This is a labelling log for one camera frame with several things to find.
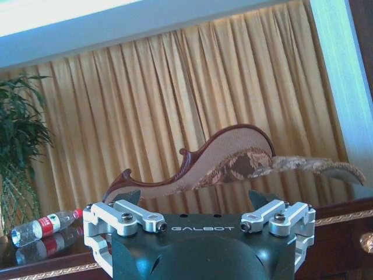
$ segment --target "screw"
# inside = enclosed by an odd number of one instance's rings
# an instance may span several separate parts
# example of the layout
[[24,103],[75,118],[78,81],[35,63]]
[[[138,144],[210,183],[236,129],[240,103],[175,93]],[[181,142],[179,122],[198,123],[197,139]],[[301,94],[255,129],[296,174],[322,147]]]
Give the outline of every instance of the screw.
[[241,230],[245,233],[249,232],[249,230],[251,229],[251,226],[247,222],[242,222],[240,226]]
[[132,220],[132,214],[131,213],[123,213],[122,214],[122,221],[123,222],[129,222]]
[[277,213],[275,215],[275,220],[278,222],[283,222],[285,220],[285,215],[283,213]]
[[161,223],[158,226],[158,232],[165,232],[167,230],[167,224],[166,223]]

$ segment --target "water bottle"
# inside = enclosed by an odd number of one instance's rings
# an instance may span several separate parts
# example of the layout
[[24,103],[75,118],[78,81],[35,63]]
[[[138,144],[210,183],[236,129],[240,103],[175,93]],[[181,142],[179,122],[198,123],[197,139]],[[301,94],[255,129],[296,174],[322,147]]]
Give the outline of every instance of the water bottle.
[[68,227],[34,243],[17,249],[16,259],[18,265],[30,264],[44,260],[59,251],[71,246],[83,234],[81,227]]
[[67,228],[76,219],[81,218],[83,212],[80,208],[74,211],[61,211],[50,214],[39,220],[16,226],[12,230],[12,241],[16,247],[23,247],[43,237]]

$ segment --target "glossy table surface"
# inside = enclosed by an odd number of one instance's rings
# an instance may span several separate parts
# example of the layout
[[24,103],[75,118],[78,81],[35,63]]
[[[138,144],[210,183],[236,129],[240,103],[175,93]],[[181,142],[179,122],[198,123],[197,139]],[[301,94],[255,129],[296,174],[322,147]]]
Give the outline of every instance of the glossy table surface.
[[[237,214],[254,210],[248,198],[249,190],[274,194],[290,204],[297,201],[312,204],[316,209],[316,240],[318,232],[320,232],[320,238],[324,238],[325,235],[330,234],[329,232],[333,232],[330,231],[333,225],[345,226],[349,223],[352,227],[359,227],[353,225],[357,220],[364,221],[366,224],[365,226],[360,225],[361,229],[358,234],[369,230],[373,231],[373,219],[371,218],[373,216],[373,188],[347,184],[340,180],[302,170],[272,173],[265,177],[210,185],[197,190],[176,192],[165,197],[142,199],[139,205],[149,211],[163,214]],[[79,225],[79,222],[73,224],[74,227]],[[316,256],[314,254],[317,253],[316,246],[321,247],[322,244],[328,246],[331,241],[322,243],[320,239],[319,244],[316,243],[309,249],[306,262],[297,273],[298,278],[309,277],[310,274],[315,273]],[[38,279],[43,279],[43,276],[40,276],[42,272],[50,271],[50,275],[56,276],[63,275],[67,271],[71,273],[73,270],[77,272],[95,270],[97,273],[100,271],[98,274],[108,279],[105,273],[98,269],[98,266],[94,263],[90,250],[83,243],[82,236],[78,237],[73,245],[36,262],[19,264],[16,258],[16,250],[6,236],[0,237],[0,279],[36,274],[38,274]],[[351,252],[342,250],[340,253],[350,254]],[[354,264],[354,268],[365,269],[369,265],[364,265],[363,262],[373,261],[368,253],[364,255],[364,258],[361,260],[362,265]]]

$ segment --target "gold trim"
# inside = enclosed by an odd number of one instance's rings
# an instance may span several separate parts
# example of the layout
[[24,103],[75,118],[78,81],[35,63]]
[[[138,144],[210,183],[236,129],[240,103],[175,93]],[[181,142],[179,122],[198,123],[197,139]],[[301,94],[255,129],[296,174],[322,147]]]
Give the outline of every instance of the gold trim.
[[68,268],[59,269],[59,270],[47,271],[47,272],[23,276],[19,278],[13,278],[10,280],[40,280],[40,279],[46,279],[49,277],[56,277],[60,275],[76,273],[80,271],[94,270],[97,268],[101,268],[101,267],[98,265],[98,263],[94,262],[91,264],[78,265],[76,267],[68,267]]
[[315,226],[326,226],[326,225],[331,225],[333,223],[348,222],[348,221],[372,217],[372,216],[373,216],[373,210],[360,211],[356,213],[345,214],[345,215],[316,220]]
[[[372,216],[373,216],[373,210],[361,211],[361,212],[316,220],[315,226],[332,225],[334,223],[348,222],[348,221],[372,217]],[[94,262],[91,264],[78,265],[76,267],[69,267],[69,268],[64,268],[64,269],[59,269],[59,270],[42,272],[42,273],[34,274],[34,275],[23,276],[20,278],[13,278],[11,280],[40,280],[40,279],[46,279],[48,277],[66,275],[66,274],[76,273],[80,271],[94,270],[97,268],[101,268],[101,267],[97,263]]]

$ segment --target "curtain fold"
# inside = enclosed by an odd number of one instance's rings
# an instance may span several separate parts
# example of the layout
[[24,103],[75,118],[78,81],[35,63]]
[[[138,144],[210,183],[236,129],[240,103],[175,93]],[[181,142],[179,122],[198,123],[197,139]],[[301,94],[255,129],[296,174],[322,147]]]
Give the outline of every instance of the curtain fold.
[[52,77],[39,87],[54,147],[34,164],[45,214],[101,200],[126,168],[171,177],[180,148],[237,123],[263,129],[278,155],[347,159],[308,1],[21,70]]

